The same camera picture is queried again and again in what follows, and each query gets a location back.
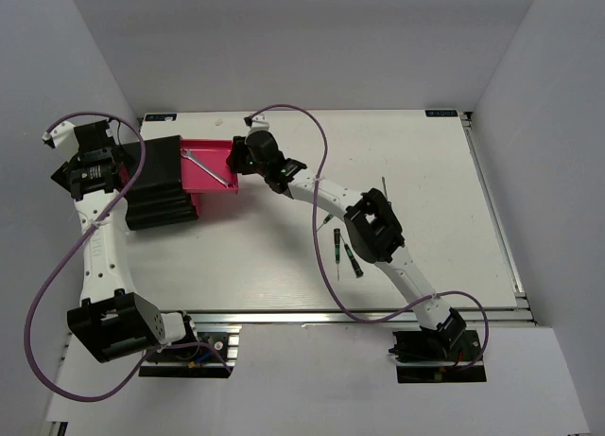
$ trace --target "table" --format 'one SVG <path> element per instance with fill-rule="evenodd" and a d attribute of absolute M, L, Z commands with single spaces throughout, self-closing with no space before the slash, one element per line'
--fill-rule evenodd
<path fill-rule="evenodd" d="M 173 121 L 144 122 L 146 139 L 231 139 L 246 135 L 249 113 L 178 113 Z M 328 135 L 324 176 L 343 186 L 382 189 L 415 261 L 437 291 L 459 289 L 484 306 L 515 306 L 512 276 L 485 201 L 469 146 L 456 117 L 424 111 L 314 112 Z M 320 133 L 301 113 L 270 112 L 280 149 L 316 169 Z M 337 281 L 333 220 L 320 231 L 320 248 L 343 303 L 391 309 L 405 300 L 374 266 L 360 261 L 361 279 L 346 258 Z M 202 196 L 195 222 L 135 232 L 129 239 L 132 278 L 162 310 L 330 310 L 313 250 L 311 206 L 273 193 L 258 176 L 240 177 L 237 195 Z M 458 307 L 473 304 L 452 296 Z"/>

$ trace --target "wrench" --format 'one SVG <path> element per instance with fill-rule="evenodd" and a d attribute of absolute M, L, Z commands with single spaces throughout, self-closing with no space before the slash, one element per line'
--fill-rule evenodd
<path fill-rule="evenodd" d="M 209 168 L 206 164 L 204 164 L 199 158 L 197 158 L 195 155 L 193 155 L 191 153 L 190 149 L 186 149 L 186 148 L 181 149 L 181 157 L 190 160 L 191 162 L 193 162 L 194 164 L 196 164 L 197 166 L 199 166 L 201 169 L 203 169 L 204 171 L 206 171 L 210 176 L 212 176 L 213 178 L 215 178 L 217 181 L 219 181 L 220 183 L 222 183 L 226 187 L 231 187 L 232 186 L 230 182 L 226 181 L 221 176 L 219 176 L 218 174 L 216 174 L 211 168 Z"/>

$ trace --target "cable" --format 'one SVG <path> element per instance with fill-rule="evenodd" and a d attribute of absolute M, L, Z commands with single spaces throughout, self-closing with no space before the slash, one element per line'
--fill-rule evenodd
<path fill-rule="evenodd" d="M 349 310 L 346 306 L 344 306 L 344 304 L 340 301 L 340 299 L 338 298 L 334 289 L 332 288 L 332 285 L 330 284 L 330 280 L 328 279 L 328 274 L 326 273 L 325 267 L 323 266 L 323 261 L 321 260 L 320 242 L 318 240 L 318 233 L 317 233 L 317 230 L 318 230 L 318 220 L 317 220 L 317 218 L 318 218 L 317 217 L 318 194 L 320 191 L 321 172 L 323 171 L 323 166 L 325 165 L 325 162 L 328 158 L 328 138 L 325 134 L 325 131 L 323 130 L 323 127 L 321 126 L 320 122 L 318 121 L 318 119 L 313 114 L 311 114 L 309 111 L 307 111 L 306 109 L 297 107 L 296 105 L 290 105 L 287 103 L 277 103 L 274 105 L 269 105 L 261 110 L 258 110 L 255 113 L 251 114 L 250 119 L 254 118 L 255 116 L 259 115 L 260 113 L 266 112 L 268 110 L 273 110 L 275 108 L 287 108 L 289 110 L 295 110 L 297 112 L 305 114 L 315 123 L 315 125 L 317 126 L 317 128 L 320 130 L 320 133 L 321 133 L 321 139 L 323 140 L 323 156 L 321 157 L 320 166 L 318 167 L 318 171 L 316 173 L 315 188 L 313 191 L 313 212 L 312 212 L 311 223 L 313 226 L 313 245 L 315 247 L 315 256 L 317 257 L 317 260 L 318 260 L 318 267 L 320 268 L 321 278 L 323 279 L 323 283 L 325 284 L 325 286 L 328 288 L 328 292 L 332 296 L 332 299 L 334 300 L 334 302 L 343 311 L 343 313 L 345 315 L 347 315 L 349 318 L 351 318 L 353 321 L 355 321 L 357 323 L 376 324 L 376 323 L 385 323 L 389 320 L 392 320 L 393 318 L 401 315 L 402 313 L 409 311 L 414 306 L 416 306 L 424 301 L 433 299 L 433 297 L 435 297 L 435 296 L 437 296 L 437 297 L 450 296 L 450 295 L 464 296 L 464 297 L 472 300 L 479 308 L 479 311 L 481 311 L 481 315 L 483 316 L 483 322 L 485 323 L 485 337 L 483 339 L 483 346 L 482 346 L 481 350 L 479 351 L 479 353 L 477 354 L 476 358 L 474 358 L 473 361 L 468 363 L 467 365 L 464 365 L 463 367 L 458 367 L 458 370 L 459 371 L 466 370 L 468 368 L 471 368 L 473 365 L 475 365 L 478 361 L 480 361 L 482 359 L 483 353 L 485 352 L 485 349 L 487 348 L 488 340 L 490 339 L 490 325 L 489 325 L 489 321 L 488 321 L 488 315 L 485 312 L 485 308 L 483 308 L 483 305 L 481 305 L 481 303 L 475 297 L 473 297 L 472 295 L 470 295 L 467 292 L 452 290 L 452 291 L 438 292 L 438 293 L 436 293 L 435 296 L 432 296 L 432 295 L 424 296 L 414 302 L 409 303 L 408 305 L 403 307 L 401 310 L 397 310 L 394 313 L 391 313 L 390 315 L 385 316 L 384 318 L 378 318 L 376 320 L 366 320 L 364 318 L 360 318 L 360 317 L 356 316 L 351 310 Z"/>
<path fill-rule="evenodd" d="M 50 133 L 60 123 L 65 122 L 68 119 L 78 117 L 78 116 L 108 117 L 111 119 L 115 119 L 116 121 L 127 126 L 129 129 L 131 129 L 134 132 L 134 134 L 139 139 L 139 144 L 141 145 L 141 159 L 139 160 L 139 165 L 137 166 L 136 171 L 132 175 L 132 178 L 130 178 L 128 183 L 126 185 L 124 185 L 124 188 L 122 188 L 122 190 L 118 193 L 118 195 L 107 206 L 105 206 L 105 208 L 101 211 L 99 216 L 96 218 L 95 222 L 91 224 L 91 226 L 78 239 L 76 244 L 74 244 L 74 246 L 69 250 L 69 252 L 67 252 L 67 254 L 64 256 L 64 258 L 59 262 L 57 267 L 54 268 L 53 271 L 50 272 L 50 275 L 48 275 L 46 280 L 44 280 L 42 287 L 36 293 L 36 296 L 34 297 L 34 300 L 32 301 L 31 306 L 29 307 L 29 310 L 27 311 L 26 325 L 24 328 L 24 335 L 23 335 L 23 343 L 24 343 L 24 347 L 25 347 L 25 351 L 26 351 L 27 363 L 29 364 L 31 371 L 38 378 L 38 380 L 40 380 L 40 382 L 42 382 L 45 385 L 45 387 L 47 389 L 49 389 L 50 391 L 52 391 L 64 398 L 67 398 L 69 400 L 80 401 L 80 402 L 84 402 L 84 403 L 93 403 L 96 401 L 102 401 L 102 400 L 109 398 L 111 396 L 114 396 L 116 393 L 120 392 L 122 390 L 122 388 L 124 388 L 124 386 L 126 386 L 126 384 L 128 384 L 128 382 L 132 379 L 132 377 L 137 372 L 137 370 L 141 367 L 143 362 L 145 362 L 153 354 L 154 351 L 153 350 L 147 351 L 145 353 L 145 355 L 134 365 L 134 368 L 124 378 L 124 380 L 120 384 L 118 384 L 114 389 L 110 390 L 109 392 L 106 392 L 106 393 L 103 393 L 103 394 L 97 395 L 97 396 L 78 395 L 76 393 L 68 392 L 68 391 L 62 389 L 61 387 L 59 387 L 53 381 L 48 379 L 48 377 L 46 377 L 46 375 L 40 369 L 40 366 L 36 362 L 36 358 L 34 357 L 34 353 L 33 353 L 32 347 L 31 347 L 31 326 L 32 326 L 32 323 L 34 320 L 34 315 L 36 314 L 36 309 L 38 308 L 38 305 L 40 304 L 42 297 L 44 296 L 44 294 L 46 293 L 46 291 L 48 290 L 50 285 L 53 283 L 55 278 L 57 278 L 57 275 L 59 275 L 59 272 L 61 272 L 61 270 L 65 267 L 65 265 L 69 262 L 69 260 L 74 256 L 74 254 L 76 254 L 76 252 L 84 244 L 84 242 L 86 242 L 88 240 L 88 238 L 91 235 L 93 235 L 93 233 L 97 229 L 97 223 L 99 221 L 103 220 L 111 212 L 111 210 L 114 208 L 114 206 L 122 198 L 124 198 L 124 196 L 127 194 L 127 192 L 130 190 L 130 188 L 134 185 L 136 180 L 141 175 L 141 172 L 143 171 L 143 166 L 145 165 L 146 149 L 145 149 L 145 140 L 143 139 L 143 136 L 141 136 L 141 132 L 139 132 L 138 129 L 134 128 L 134 126 L 132 126 L 132 124 L 129 121 L 127 121 L 126 119 L 123 119 L 121 117 L 115 116 L 113 114 L 108 114 L 108 113 L 103 113 L 103 112 L 71 113 L 71 114 L 68 114 L 68 115 L 62 117 L 61 119 L 55 121 L 48 129 L 46 129 L 46 131 Z M 231 372 L 231 367 L 229 367 L 229 365 L 227 365 L 227 362 L 225 362 L 225 360 L 220 356 L 220 354 L 216 351 L 215 347 L 211 346 L 207 343 L 191 342 L 191 343 L 185 343 L 185 344 L 181 344 L 181 345 L 166 346 L 166 347 L 164 347 L 164 349 L 180 349 L 180 348 L 187 348 L 187 347 L 196 346 L 196 345 L 204 346 L 204 347 L 210 349 L 211 351 L 213 351 L 215 353 L 216 357 L 218 358 L 218 360 L 220 360 L 220 362 L 225 366 L 227 371 Z"/>

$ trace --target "gray wall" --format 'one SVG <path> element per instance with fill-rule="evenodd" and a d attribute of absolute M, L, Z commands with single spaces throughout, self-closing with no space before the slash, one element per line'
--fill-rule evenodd
<path fill-rule="evenodd" d="M 605 0 L 535 0 L 475 113 L 532 308 L 605 434 Z"/>
<path fill-rule="evenodd" d="M 532 0 L 75 0 L 133 109 L 472 110 Z"/>
<path fill-rule="evenodd" d="M 0 428 L 38 434 L 49 397 L 26 364 L 23 324 L 43 279 L 78 236 L 67 192 L 50 174 L 59 155 L 43 145 L 50 122 L 97 109 L 132 112 L 72 0 L 0 0 Z M 43 370 L 54 377 L 67 326 L 78 303 L 81 259 L 59 276 L 35 320 Z"/>

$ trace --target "black label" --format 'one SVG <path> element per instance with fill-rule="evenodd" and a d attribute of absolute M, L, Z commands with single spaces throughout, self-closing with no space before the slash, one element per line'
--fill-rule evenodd
<path fill-rule="evenodd" d="M 177 114 L 176 113 L 164 113 L 164 114 L 146 114 L 145 121 L 176 121 Z"/>
<path fill-rule="evenodd" d="M 424 110 L 426 117 L 458 117 L 456 110 Z"/>

